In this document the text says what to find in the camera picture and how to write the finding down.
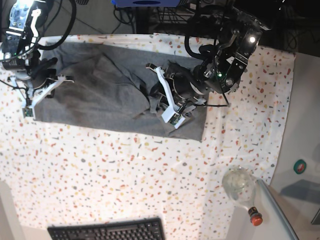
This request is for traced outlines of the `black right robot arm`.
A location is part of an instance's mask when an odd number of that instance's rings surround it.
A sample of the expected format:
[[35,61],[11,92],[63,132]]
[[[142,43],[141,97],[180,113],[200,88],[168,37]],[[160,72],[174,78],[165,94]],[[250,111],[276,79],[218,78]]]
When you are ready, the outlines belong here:
[[36,106],[45,98],[53,98],[56,88],[64,82],[73,82],[72,76],[57,74],[56,57],[42,58],[41,51],[59,47],[67,38],[76,20],[77,4],[70,1],[71,17],[61,39],[52,45],[41,45],[44,33],[39,28],[50,12],[48,0],[17,0],[9,13],[5,41],[0,46],[0,67],[11,71],[6,85],[18,90],[22,98],[22,114],[36,118]]

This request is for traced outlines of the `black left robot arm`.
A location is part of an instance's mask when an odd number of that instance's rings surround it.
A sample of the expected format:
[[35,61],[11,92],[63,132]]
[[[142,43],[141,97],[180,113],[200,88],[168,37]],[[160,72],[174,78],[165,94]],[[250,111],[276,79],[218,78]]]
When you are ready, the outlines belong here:
[[191,50],[190,36],[184,38],[187,53],[202,63],[192,70],[169,62],[167,68],[148,63],[146,68],[158,78],[152,95],[160,96],[158,107],[166,124],[178,129],[199,107],[210,107],[210,93],[225,95],[235,92],[256,50],[263,31],[274,24],[277,3],[268,1],[266,9],[256,0],[226,2],[212,44],[202,45],[198,53]]

